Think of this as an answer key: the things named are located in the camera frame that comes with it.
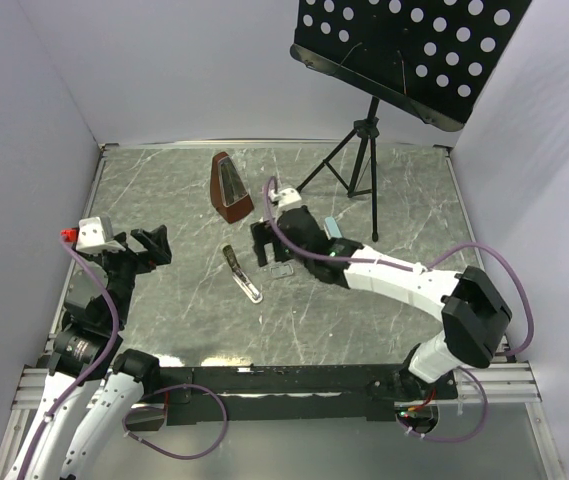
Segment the marble surface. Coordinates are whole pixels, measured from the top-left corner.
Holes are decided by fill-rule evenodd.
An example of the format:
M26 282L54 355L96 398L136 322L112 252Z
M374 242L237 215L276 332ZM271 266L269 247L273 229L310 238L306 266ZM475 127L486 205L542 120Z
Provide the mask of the marble surface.
M261 187L269 175L296 186L332 149L331 144L205 145L110 148L92 215L109 215L116 231L168 227L173 263L138 277L124 345L160 357L163 365L295 365L399 363L441 324L428 315L371 293L314 280L300 265L273 279L258 268L249 225L262 215ZM333 165L347 178L357 146ZM256 209L228 225L211 206L211 158L227 151ZM375 248L427 262L469 240L469 231L443 149L380 146L379 232ZM362 187L370 183L368 175ZM349 199L328 170L303 192L319 221L334 216L344 236L370 243L369 196ZM264 294L249 301L221 254L230 243ZM477 264L458 254L441 268Z

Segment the tripod stand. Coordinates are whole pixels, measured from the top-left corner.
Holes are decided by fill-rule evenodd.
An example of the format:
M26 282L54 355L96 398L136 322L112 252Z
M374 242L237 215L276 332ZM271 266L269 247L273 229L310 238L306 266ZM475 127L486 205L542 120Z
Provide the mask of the tripod stand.
M342 186L346 189L346 195L348 198L353 198L358 195L366 195L367 193L371 194L371 220L373 224L373 231L371 234L371 239L374 242L377 242L379 239L379 234L377 233L377 158L376 158L376 145L375 139L380 135L379 130L377 129L377 121L378 118L375 116L377 113L377 107L380 104L380 99L377 97L373 97L371 99L371 104L368 107L368 115L364 120L356 120L353 123L353 130L344 137L335 149L328 154L328 156L322 160L315 170L311 172L311 174L306 177L299 187L297 187L297 191L301 192L302 189L309 184L315 176L320 173L320 171L327 167L335 178L342 184ZM353 166L353 173L351 173L351 180L347 185L342 176L339 174L337 170L331 165L331 160L338 154L342 148L346 146L346 144L355 136L357 135L360 140L360 147L357 151L357 157L355 158L355 165ZM366 190L355 191L357 188L357 182L360 177L360 171L362 170L362 163L364 162L364 155L366 154L366 147L370 144L371 147L371 188Z

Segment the black music stand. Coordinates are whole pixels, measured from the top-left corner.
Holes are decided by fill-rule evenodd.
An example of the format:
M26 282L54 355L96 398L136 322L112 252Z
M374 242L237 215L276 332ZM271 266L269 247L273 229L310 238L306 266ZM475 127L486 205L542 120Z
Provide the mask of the black music stand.
M530 0L300 0L291 56L372 95L368 115L298 186L327 167L349 198L372 194L377 231L376 117L380 100L441 130L460 130ZM357 135L349 183L330 164ZM356 191L370 146L371 188Z

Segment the cable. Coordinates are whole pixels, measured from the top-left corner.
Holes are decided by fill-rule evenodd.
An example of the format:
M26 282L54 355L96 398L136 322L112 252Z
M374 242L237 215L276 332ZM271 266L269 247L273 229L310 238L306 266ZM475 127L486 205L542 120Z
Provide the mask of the cable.
M328 75L329 77L334 77L335 74L337 72L339 72L340 68L342 68L344 66L344 62L346 61L346 59L351 55L351 53L353 53L353 50L355 50L357 47L361 46L362 42L360 43L356 43L355 45L353 45L351 47L351 49L348 51L348 53L344 56L344 58L342 58L342 61L339 63L339 65L337 67L335 67L335 69L330 72L330 73L325 73L322 72L321 70L318 70L317 68L313 67L313 62L304 62L304 65L306 66L306 68L311 69L311 70L315 70L316 72L320 72L320 73L324 73L324 75Z
M222 424L222 431L220 432L220 434L218 435L218 437L215 439L215 441L213 442L213 444L208 447L206 450L204 450L203 452L197 453L195 455L179 455L177 453L171 453L167 450L164 450L161 447L158 447L157 445L155 445L154 443L149 442L148 440L134 434L133 432L131 432L127 427L126 427L126 420L128 419L128 417L134 413L134 412L138 412L140 410L157 410L156 407L139 407L139 408L135 408L133 410L131 410L130 412L128 412L126 414L126 416L122 419L122 427L124 427L124 432L126 433L127 436L131 437L133 440L137 440L138 442L140 442L142 445L146 445L147 447L155 450L158 453L161 453L162 455L166 455L167 457L170 458L174 458L176 460L196 460L198 458L202 458L205 455L208 455L209 453L211 453L213 450L215 450L218 445L220 443L222 443L222 440L224 439L224 436L226 435L226 431L228 430L228 414L226 412L226 408L224 407L224 403L222 403L222 399L220 397L218 397L212 390L203 387L201 385L193 385L190 383L184 383L181 385L173 385L170 387L166 387L166 388L162 388L160 390L157 390L156 392L153 392L150 395L145 395L144 397L142 397L142 400L147 399L153 395L158 395L160 393L166 393L169 392L171 390L176 390L178 388L194 388L195 390L200 390L202 392L208 393L211 397L213 397L213 399L217 402L217 404L220 406L220 409L222 410L222 418L223 418L223 424Z
M357 181L357 184L355 185L355 191L356 192L357 192L357 188L360 186L360 183L362 183L362 179L364 178L364 175L366 174L366 169L367 169L369 163L371 163L371 156L370 155L368 157L368 160L366 161L366 165L364 165L364 168L362 169L362 174L360 175L360 178Z
M404 430L411 435L412 437L417 437L423 440L426 440L427 442L434 442L434 443L461 443L461 442L465 442L467 440L470 440L471 438L475 437L476 435L478 435L482 430L484 430L484 427L486 426L486 420L488 418L488 397L486 396L486 390L484 390L484 387L482 386L482 384L480 383L480 381L477 379L477 377L475 375L473 375L470 371L468 371L467 369L465 369L464 367L457 367L460 371L464 372L464 374L466 376L468 376L471 380L473 380L473 382L475 382L475 384L477 385L477 388L480 391L480 395L482 396L482 415L480 417L480 420L477 422L477 425L475 426L475 428L473 429L473 431L462 435L460 437L434 437L433 435L422 435L420 433L415 432L409 425L407 425L406 423L404 423L402 420L400 420L400 418L398 417L397 422L404 427Z
M169 401L170 397L168 392L166 392L164 394L164 406L162 407L162 413L164 413L164 421L166 421L166 418L168 417L168 401Z
M444 252L442 255L437 257L435 260L429 263L427 267L429 269L435 268L437 265L442 263L451 255L454 255L455 253L465 248L477 248L479 250L483 250L486 253L490 254L495 260L499 262L500 265L502 265L502 267L504 267L504 270L506 270L508 276L511 277L511 280L513 281L513 284L517 289L517 293L520 296L520 300L522 301L522 306L524 307L524 315L526 316L526 325L528 330L526 332L526 338L519 347L512 348L507 352L498 352L496 353L496 355L500 357L511 357L513 355L517 355L518 353L522 353L531 344L531 342L533 341L533 335L535 334L535 321L533 319L533 310L531 309L531 304L528 301L528 296L526 295L526 291L524 290L524 285L522 285L522 282L515 273L515 270L513 270L513 267L511 267L511 265L497 250L494 250L488 245L484 245L477 242L460 243L456 247L451 248L450 250Z
M303 248L298 247L288 238L286 238L284 233L282 233L282 230L280 230L280 228L277 226L277 222L273 218L273 213L271 212L271 204L268 198L268 192L271 189L271 186L275 191L277 191L277 179L275 177L270 177L266 182L266 185L264 186L264 213L266 215L266 219L268 220L268 223L270 224L271 228L273 229L277 237L280 239L280 241L298 255L310 258L311 260L326 261L326 262L379 263L382 265L386 265L388 267L399 268L400 270L404 270L406 272L413 271L411 267L400 265L398 263L394 263L388 260L382 260L382 259L377 260L374 258L328 257L326 255L319 255L317 253L309 252L307 250L304 250ZM528 346L533 341L533 335L535 333L535 321L533 319L533 311L531 309L531 304L528 300L528 296L526 295L526 291L524 290L522 282L515 273L515 270L513 270L513 267L511 267L511 265L499 252L489 247L488 245L483 245L477 242L461 243L456 247L453 247L450 250L444 252L439 257L437 257L435 260L433 260L431 263L427 265L427 268L429 269L435 268L437 265L442 263L451 255L465 248L477 248L479 250L485 251L486 253L489 253L493 258L495 258L495 260L497 260L500 263L500 265L502 265L502 267L504 267L504 270L506 270L506 273L508 273L508 275L511 277L511 280L515 284L515 288L517 289L517 293L519 294L520 300L522 301L522 305L524 307L524 314L526 316L526 324L528 327L528 332L526 333L526 338L524 339L524 342L519 347L513 348L507 352L498 352L496 355L510 357L522 353L524 350L526 350L526 348L528 348Z
M67 253L73 258L73 260L75 260L77 262L77 264L84 271L84 273L86 273L86 275L88 275L88 277L93 281L93 283L95 283L95 285L99 289L100 293L104 297L104 300L106 301L106 304L108 305L108 309L111 312L111 318L113 320L113 330L111 332L111 336L108 339L108 342L106 343L106 346L104 347L104 351L102 351L102 353L95 359L95 361L91 365L89 365L89 367L86 370L84 370L84 372L82 372L82 374L80 374L75 379L75 381L71 385L69 385L69 387L66 390L64 390L64 392L62 392L62 394L57 398L57 400L55 400L53 402L53 405L51 405L51 408L49 408L48 411L44 414L44 418L42 419L39 426L37 427L37 430L35 430L35 434L33 435L31 443L29 444L28 449L26 450L26 453L24 454L24 460L22 461L22 466L20 467L20 471L17 474L17 480L24 480L26 478L26 472L28 471L28 467L31 464L31 461L33 460L33 456L35 455L35 450L37 449L37 445L38 445L40 439L42 438L42 435L44 434L44 430L46 429L46 425L49 422L54 421L55 412L57 412L57 410L59 410L59 408L62 406L64 401L68 398L68 396L73 392L73 390L75 390L78 385L80 385L82 382L84 382L84 380L86 380L86 378L91 373L93 373L95 371L95 369L104 360L106 360L106 358L108 358L109 353L111 352L111 350L115 346L115 342L117 341L117 333L118 333L119 327L120 327L120 318L119 318L119 315L117 313L117 307L115 306L115 302L113 302L111 295L108 293L108 290L106 290L106 287L102 284L102 282L97 277L97 275L95 275L95 273L93 272L93 270L89 266L88 262L86 260L84 260L69 245L67 245L66 242L64 241L63 237L60 236L59 241L62 244L62 247L64 247L64 250L67 251Z
M280 230L280 227L277 226L277 222L273 218L273 212L271 212L271 203L268 198L268 192L271 189L271 186L273 186L273 189L277 191L277 179L275 177L270 177L264 186L264 214L266 215L266 219L268 220L269 225L275 232L275 235L277 235L277 237L284 245L286 245L290 250L297 253L298 255L320 262L379 263L388 267L399 268L405 272L413 271L411 267L400 265L399 263L391 262L389 260L374 258L329 257L328 255L320 255L319 253L309 252L303 248L298 247L288 238L286 238L282 230Z
M415 405L414 407L409 407L408 411L409 412L417 412L417 411L423 409L429 403L431 403L434 399L435 399L435 387L433 387L433 390L431 390L431 394L426 398L426 400L424 400L424 402L421 405Z
M406 97L406 99L408 100L408 104L411 106L411 109L413 110L413 113L415 114L415 116L417 118L419 118L420 120L422 120L422 123L425 124L429 124L429 122L427 122L426 120L424 120L424 117L422 116L422 114L419 112L419 110L415 107L415 104L413 103L413 99L411 97L408 96L408 90L406 89L406 72L404 70L404 55L402 55L402 51L398 50L397 54L400 57L400 60L402 62L402 79L404 82L404 96Z

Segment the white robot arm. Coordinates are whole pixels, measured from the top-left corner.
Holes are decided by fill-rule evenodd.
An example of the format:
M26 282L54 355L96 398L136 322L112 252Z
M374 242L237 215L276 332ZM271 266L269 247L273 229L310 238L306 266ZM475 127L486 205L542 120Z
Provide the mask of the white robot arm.
M281 234L311 255L285 248L269 222L255 223L251 233L260 266L267 263L265 245L272 243L276 261L297 258L324 283L379 293L442 322L443 330L411 351L405 362L410 374L422 382L431 384L462 364L489 366L511 311L483 270L470 266L464 272L429 270L353 240L330 238L295 189L270 192L269 198L277 205L275 221Z
M107 217L83 219L79 228L62 232L66 242L75 244L78 255L104 269L108 278L105 290L116 313L108 308L104 294L90 299L67 295L62 331L53 344L44 394L7 480L57 480L60 473L64 479L79 479L131 405L157 386L154 382L159 379L159 361L127 350L115 360L114 373L86 414L122 343L117 333L126 325L136 276L169 264L172 259L165 226L151 232L133 230L131 236L145 250L133 252L125 233L114 236ZM59 403L58 398L64 398L71 388L68 397Z

